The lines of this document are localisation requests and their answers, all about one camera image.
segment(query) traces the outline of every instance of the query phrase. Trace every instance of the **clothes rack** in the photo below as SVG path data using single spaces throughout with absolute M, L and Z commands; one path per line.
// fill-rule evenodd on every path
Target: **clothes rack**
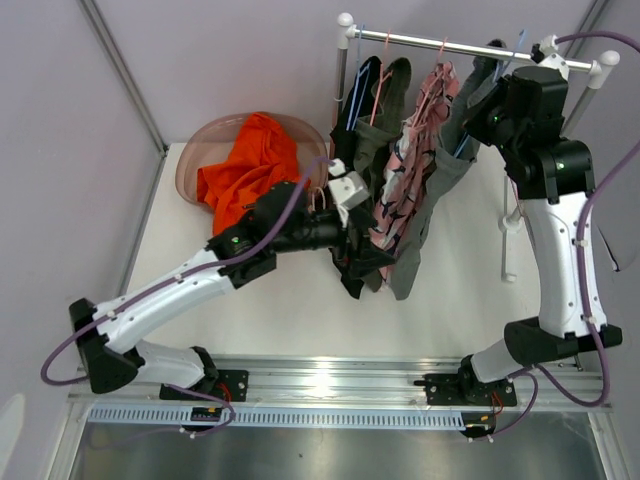
M 513 61 L 516 64 L 533 64 L 531 55 L 528 53 L 513 52 L 502 48 L 488 47 L 488 46 L 476 46 L 466 45 L 462 43 L 443 42 L 442 40 L 435 40 L 422 37 L 414 37 L 409 35 L 400 35 L 395 33 L 376 32 L 372 30 L 364 30 L 362 27 L 354 23 L 353 16 L 349 13 L 341 13 L 338 16 L 338 57 L 336 67 L 336 80 L 334 90 L 334 105 L 333 105 L 333 118 L 332 126 L 335 126 L 338 115 L 342 110 L 342 103 L 344 97 L 344 79 L 347 66 L 347 51 L 349 48 L 349 41 L 354 38 L 361 38 L 362 40 L 373 40 L 376 42 L 385 42 L 406 45 L 418 48 L 427 48 L 429 50 L 440 50 L 449 53 L 459 53 L 463 55 L 481 55 L 498 60 Z M 589 82 L 585 87 L 580 99 L 576 103 L 575 107 L 569 114 L 567 121 L 563 127 L 562 133 L 564 135 L 570 135 L 578 121 L 582 117 L 591 100 L 598 89 L 602 87 L 605 80 L 620 61 L 620 55 L 615 51 L 606 51 L 598 60 L 592 62 L 583 62 L 579 60 L 565 60 L 566 65 L 570 71 L 587 73 L 590 76 Z M 333 157 L 333 144 L 331 145 L 331 156 Z

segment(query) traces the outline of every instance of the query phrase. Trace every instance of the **white table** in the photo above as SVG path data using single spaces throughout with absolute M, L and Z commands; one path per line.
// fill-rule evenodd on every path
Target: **white table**
M 191 257 L 211 236 L 212 214 L 177 193 L 184 144 L 166 159 L 133 269 L 138 288 Z M 524 231 L 514 242 L 519 277 L 501 280 L 503 161 L 483 149 L 479 161 L 437 205 L 408 300 L 390 290 L 352 299 L 328 251 L 278 257 L 278 268 L 231 295 L 202 304 L 147 340 L 200 345 L 213 354 L 461 357 L 502 336 L 508 321 L 538 313 L 538 271 Z

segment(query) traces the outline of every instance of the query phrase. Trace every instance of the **gray garment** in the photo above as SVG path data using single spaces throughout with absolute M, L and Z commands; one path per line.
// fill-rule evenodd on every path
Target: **gray garment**
M 400 57 L 393 61 L 384 74 L 393 72 L 380 88 L 380 97 L 376 108 L 376 116 L 373 125 L 369 125 L 371 116 L 358 118 L 356 122 L 356 135 L 358 145 L 353 160 L 353 167 L 362 177 L 367 186 L 371 198 L 375 198 L 376 186 L 382 182 L 384 167 L 389 160 L 391 152 L 388 146 L 402 135 L 402 121 L 404 120 L 404 97 L 411 83 L 411 63 Z M 378 90 L 378 82 L 371 88 L 371 94 L 375 97 Z M 383 155 L 376 152 L 385 147 Z
M 469 138 L 458 158 L 453 156 L 464 135 L 462 123 L 467 109 L 479 103 L 494 86 L 493 73 L 497 61 L 476 57 L 473 65 L 473 72 L 465 80 L 451 105 L 449 119 L 440 129 L 436 147 L 436 169 L 426 181 L 424 201 L 407 227 L 407 234 L 398 245 L 397 260 L 391 273 L 391 290 L 396 300 L 405 300 L 411 293 L 420 266 L 420 249 L 427 240 L 429 223 L 436 203 L 467 173 L 480 148 L 477 140 Z

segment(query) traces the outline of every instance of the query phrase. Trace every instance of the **black garment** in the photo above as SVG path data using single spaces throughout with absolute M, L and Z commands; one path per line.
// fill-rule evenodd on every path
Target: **black garment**
M 347 100 L 344 102 L 342 112 L 338 116 L 336 126 L 331 132 L 331 139 L 335 145 L 335 157 L 344 162 L 349 170 L 353 170 L 353 158 L 356 153 L 356 145 L 358 143 L 358 137 L 355 132 L 355 118 L 352 117 L 351 122 L 354 125 L 353 130 L 347 131 L 347 122 L 349 121 L 349 112 L 351 111 L 351 102 L 353 96 L 356 95 L 356 101 L 354 106 L 354 112 L 358 108 L 358 103 L 362 99 L 362 105 L 358 112 L 359 117 L 366 117 L 373 112 L 373 104 L 375 102 L 375 96 L 372 95 L 371 90 L 373 86 L 380 79 L 380 59 L 378 57 L 368 58 L 361 66 L 360 72 L 364 71 L 369 66 L 369 76 L 362 75 L 358 82 L 358 91 L 355 92 L 356 79 L 353 81 L 353 88 L 349 92 Z

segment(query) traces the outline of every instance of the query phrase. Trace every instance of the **pink patterned garment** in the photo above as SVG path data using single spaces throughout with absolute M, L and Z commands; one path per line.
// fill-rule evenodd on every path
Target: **pink patterned garment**
M 385 167 L 385 184 L 373 210 L 378 226 L 370 230 L 374 245 L 389 253 L 395 254 L 422 204 L 427 167 L 435 158 L 440 126 L 449 118 L 459 86 L 453 64 L 437 64 L 422 83 L 416 111 L 404 121 L 402 137 L 393 146 Z M 392 269 L 380 269 L 386 283 Z

